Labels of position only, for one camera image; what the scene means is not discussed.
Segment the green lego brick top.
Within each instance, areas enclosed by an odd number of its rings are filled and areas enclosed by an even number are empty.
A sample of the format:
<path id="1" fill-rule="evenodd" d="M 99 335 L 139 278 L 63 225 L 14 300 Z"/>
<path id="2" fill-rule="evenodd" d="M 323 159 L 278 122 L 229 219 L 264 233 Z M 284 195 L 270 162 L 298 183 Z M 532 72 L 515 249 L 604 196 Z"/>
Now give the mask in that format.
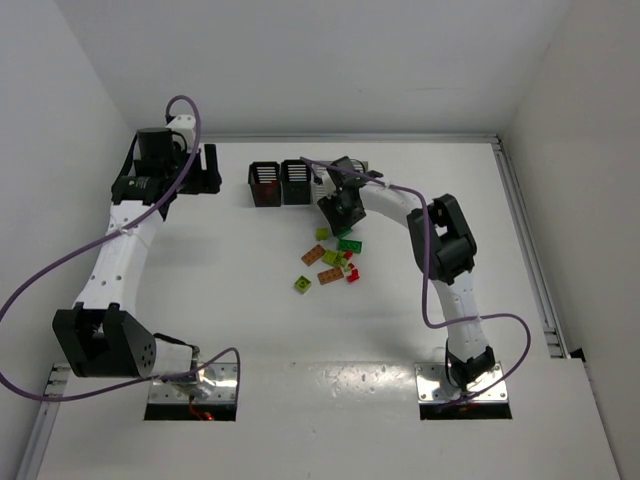
<path id="1" fill-rule="evenodd" d="M 347 235 L 349 235 L 350 233 L 352 233 L 352 229 L 351 228 L 346 228 L 344 230 L 341 230 L 337 235 L 336 238 L 338 239 L 342 239 L 345 238 Z"/>

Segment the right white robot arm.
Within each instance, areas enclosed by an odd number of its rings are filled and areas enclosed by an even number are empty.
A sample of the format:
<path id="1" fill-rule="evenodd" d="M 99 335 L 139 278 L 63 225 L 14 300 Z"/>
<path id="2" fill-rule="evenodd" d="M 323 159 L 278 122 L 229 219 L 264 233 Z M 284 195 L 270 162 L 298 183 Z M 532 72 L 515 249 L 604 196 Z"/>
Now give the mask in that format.
<path id="1" fill-rule="evenodd" d="M 350 158 L 308 162 L 314 184 L 324 195 L 317 205 L 335 234 L 373 211 L 405 227 L 414 259 L 423 274 L 423 292 L 434 286 L 444 321 L 431 329 L 447 330 L 445 368 L 460 390 L 495 366 L 495 355 L 481 326 L 473 292 L 477 244 L 459 203 L 445 194 L 431 202 L 414 189 L 389 181 L 377 171 L 358 171 Z"/>

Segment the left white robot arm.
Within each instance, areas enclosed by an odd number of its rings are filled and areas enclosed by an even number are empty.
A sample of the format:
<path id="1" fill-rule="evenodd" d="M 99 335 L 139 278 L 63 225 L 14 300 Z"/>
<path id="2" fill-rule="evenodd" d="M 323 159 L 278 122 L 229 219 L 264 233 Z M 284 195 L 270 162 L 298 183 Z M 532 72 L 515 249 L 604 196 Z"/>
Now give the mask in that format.
<path id="1" fill-rule="evenodd" d="M 136 314 L 146 258 L 168 216 L 160 199 L 172 185 L 187 195 L 220 190 L 216 151 L 201 151 L 190 116 L 136 132 L 111 187 L 110 239 L 73 306 L 54 316 L 53 331 L 78 377 L 144 378 L 196 365 L 196 346 L 153 335 Z"/>

